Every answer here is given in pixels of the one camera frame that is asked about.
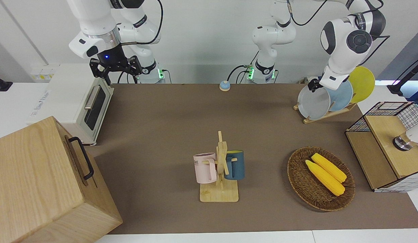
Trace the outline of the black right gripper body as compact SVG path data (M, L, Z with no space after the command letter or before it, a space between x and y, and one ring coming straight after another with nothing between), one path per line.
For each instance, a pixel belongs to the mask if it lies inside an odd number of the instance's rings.
M90 59L90 68L94 77L106 78L109 72L125 72L136 76L142 74L142 66L136 55L127 58L124 50L118 46L97 54Z

